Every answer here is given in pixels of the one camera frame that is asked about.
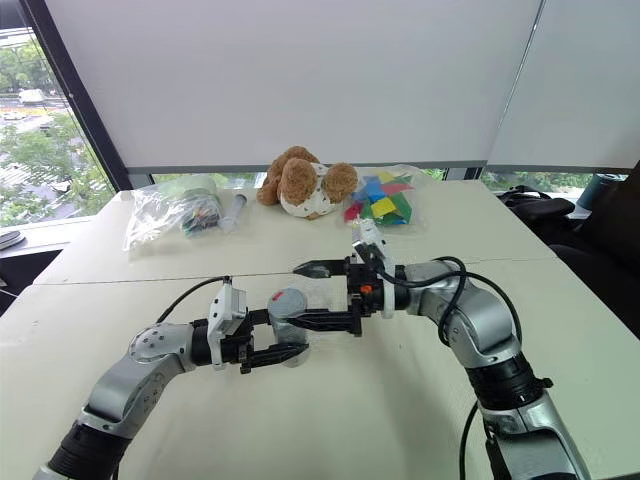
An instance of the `road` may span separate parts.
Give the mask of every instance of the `road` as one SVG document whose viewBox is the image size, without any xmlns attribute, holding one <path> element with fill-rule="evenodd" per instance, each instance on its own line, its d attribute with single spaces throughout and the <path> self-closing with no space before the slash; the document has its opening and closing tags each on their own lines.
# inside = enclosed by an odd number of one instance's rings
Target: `road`
<svg viewBox="0 0 640 480">
<path fill-rule="evenodd" d="M 0 98 L 0 108 L 11 108 L 19 110 L 20 108 L 65 108 L 68 106 L 67 102 L 61 98 L 47 98 L 42 102 L 23 105 L 18 98 Z"/>
</svg>

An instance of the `black bag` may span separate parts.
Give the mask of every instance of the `black bag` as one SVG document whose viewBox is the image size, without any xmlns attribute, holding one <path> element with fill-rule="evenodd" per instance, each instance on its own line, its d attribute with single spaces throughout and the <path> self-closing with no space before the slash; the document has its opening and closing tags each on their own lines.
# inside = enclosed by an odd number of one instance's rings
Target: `black bag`
<svg viewBox="0 0 640 480">
<path fill-rule="evenodd" d="M 497 197 L 547 245 L 573 229 L 567 215 L 575 205 L 569 200 L 551 198 L 526 185 L 512 187 Z"/>
</svg>

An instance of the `white table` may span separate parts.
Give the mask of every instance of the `white table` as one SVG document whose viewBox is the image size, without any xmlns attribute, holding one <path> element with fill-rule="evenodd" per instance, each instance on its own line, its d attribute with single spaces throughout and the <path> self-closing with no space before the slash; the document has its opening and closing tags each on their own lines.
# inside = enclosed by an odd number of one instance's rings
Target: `white table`
<svg viewBox="0 0 640 480">
<path fill-rule="evenodd" d="M 223 202 L 228 204 L 236 192 L 223 191 Z M 35 283 L 286 273 L 310 259 L 350 254 L 351 230 L 340 215 L 307 221 L 286 214 L 280 206 L 258 204 L 255 190 L 244 193 L 249 202 L 243 225 L 228 238 L 218 229 L 195 239 L 175 232 L 130 254 L 122 251 L 122 245 L 133 201 L 129 192 L 122 192 Z M 420 208 L 426 229 L 390 236 L 398 262 L 425 261 L 441 255 L 456 255 L 468 262 L 555 257 L 480 182 L 432 181 L 422 197 Z"/>
<path fill-rule="evenodd" d="M 594 478 L 640 471 L 640 346 L 557 259 L 483 261 L 522 317 L 524 351 Z M 250 308 L 302 281 L 344 307 L 340 279 L 239 277 Z M 99 376 L 193 280 L 35 285 L 0 318 L 0 478 L 30 478 L 48 460 Z M 174 311 L 205 315 L 215 286 Z M 362 338 L 314 336 L 307 362 L 241 376 L 201 367 L 172 381 L 122 463 L 127 479 L 457 478 L 473 394 L 427 319 L 363 322 Z M 269 339 L 257 331 L 258 345 Z M 490 478 L 480 422 L 468 478 Z"/>
</svg>

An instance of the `black cable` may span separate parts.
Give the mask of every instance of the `black cable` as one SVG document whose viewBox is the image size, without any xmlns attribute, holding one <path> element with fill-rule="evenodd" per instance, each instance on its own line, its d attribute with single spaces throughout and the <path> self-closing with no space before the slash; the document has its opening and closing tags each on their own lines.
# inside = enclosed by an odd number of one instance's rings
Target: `black cable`
<svg viewBox="0 0 640 480">
<path fill-rule="evenodd" d="M 464 276 L 460 277 L 460 280 L 458 281 L 458 286 L 456 287 L 456 291 L 453 294 L 453 297 L 451 298 L 449 305 L 447 305 L 446 310 L 442 314 L 442 317 L 440 318 L 440 322 L 438 322 L 438 338 L 444 345 L 448 347 L 449 339 L 447 338 L 447 333 L 446 333 L 447 325 L 449 324 L 449 317 L 451 317 L 451 315 L 453 314 L 453 310 L 458 305 L 458 300 L 460 300 L 460 297 L 462 296 L 462 292 L 464 291 L 464 286 L 467 283 L 467 276 L 466 276 L 467 267 L 462 262 L 462 260 L 456 257 L 450 257 L 450 256 L 438 257 L 436 258 L 436 260 L 453 262 L 458 266 L 461 272 L 465 273 Z"/>
<path fill-rule="evenodd" d="M 169 314 L 173 311 L 174 308 L 176 308 L 176 306 L 185 298 L 187 298 L 189 295 L 191 295 L 193 292 L 195 292 L 196 290 L 198 290 L 200 287 L 204 287 L 205 285 L 209 285 L 210 283 L 213 282 L 221 282 L 221 281 L 229 281 L 231 279 L 231 277 L 229 276 L 224 276 L 224 277 L 212 277 L 212 278 L 208 278 L 207 280 L 204 280 L 196 285 L 194 285 L 193 287 L 191 287 L 189 290 L 187 290 L 186 292 L 184 292 L 182 295 L 180 295 L 178 298 L 176 298 L 173 303 L 171 305 L 169 305 L 169 307 L 162 312 L 162 315 L 160 315 L 160 317 L 158 318 L 158 320 L 156 321 L 156 323 L 162 323 L 164 322 L 164 319 L 167 318 L 169 316 Z"/>
<path fill-rule="evenodd" d="M 467 478 L 467 471 L 465 469 L 465 454 L 467 450 L 467 438 L 469 437 L 469 430 L 471 429 L 471 422 L 478 411 L 478 402 L 473 404 L 469 415 L 467 415 L 467 421 L 464 422 L 464 428 L 462 429 L 462 437 L 460 438 L 460 450 L 458 450 L 458 469 L 460 471 L 460 480 Z"/>
<path fill-rule="evenodd" d="M 430 287 L 434 283 L 441 282 L 442 280 L 446 280 L 447 278 L 463 276 L 462 272 L 456 270 L 455 272 L 443 273 L 441 275 L 437 275 L 435 277 L 428 278 L 427 280 L 412 281 L 412 280 L 403 280 L 402 278 L 397 278 L 397 277 L 394 277 L 392 275 L 389 275 L 387 272 L 385 272 L 384 270 L 382 270 L 380 268 L 377 268 L 374 271 L 378 275 L 380 275 L 382 278 L 387 280 L 388 282 L 391 282 L 394 285 L 400 285 L 401 287 L 406 287 L 406 288 Z"/>
</svg>

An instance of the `brown teddy bear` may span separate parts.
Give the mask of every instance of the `brown teddy bear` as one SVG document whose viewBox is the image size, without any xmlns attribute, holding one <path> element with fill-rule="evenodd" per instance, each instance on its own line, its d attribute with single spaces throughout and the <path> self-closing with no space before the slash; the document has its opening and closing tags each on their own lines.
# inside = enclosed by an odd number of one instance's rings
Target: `brown teddy bear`
<svg viewBox="0 0 640 480">
<path fill-rule="evenodd" d="M 306 148 L 291 147 L 271 164 L 257 198 L 263 205 L 279 202 L 289 214 L 313 220 L 335 210 L 357 184 L 351 165 L 328 168 Z"/>
</svg>

